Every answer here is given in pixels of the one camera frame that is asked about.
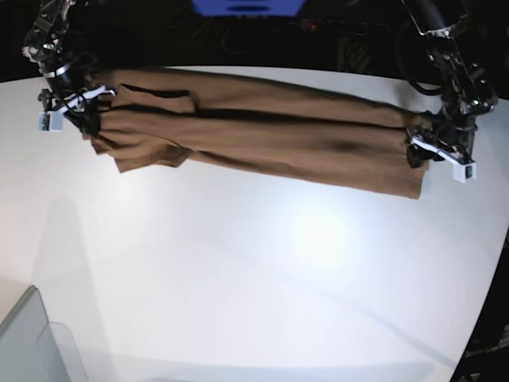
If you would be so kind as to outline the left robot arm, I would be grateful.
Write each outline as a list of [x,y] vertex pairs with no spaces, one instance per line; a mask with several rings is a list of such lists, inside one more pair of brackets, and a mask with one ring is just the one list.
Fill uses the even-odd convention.
[[396,63],[407,82],[424,96],[438,96],[438,113],[422,113],[422,122],[407,131],[405,141],[411,167],[425,161],[447,161],[452,164],[456,179],[466,181],[476,176],[472,157],[476,119],[491,112],[498,103],[488,74],[470,52],[468,45],[468,14],[462,1],[404,1],[410,20],[396,35],[400,42],[410,25],[427,43],[430,63],[439,70],[438,88],[422,87],[413,80],[403,63],[400,45],[394,47]]

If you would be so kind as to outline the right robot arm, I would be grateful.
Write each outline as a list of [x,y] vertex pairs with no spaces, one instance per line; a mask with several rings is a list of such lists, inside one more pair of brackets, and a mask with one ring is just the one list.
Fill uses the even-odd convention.
[[99,98],[116,95],[116,90],[91,78],[97,56],[71,50],[76,23],[89,5],[89,1],[41,1],[25,35],[21,52],[38,66],[47,83],[37,97],[43,107],[38,117],[40,131],[62,131],[68,120],[80,133],[96,136],[100,130]]

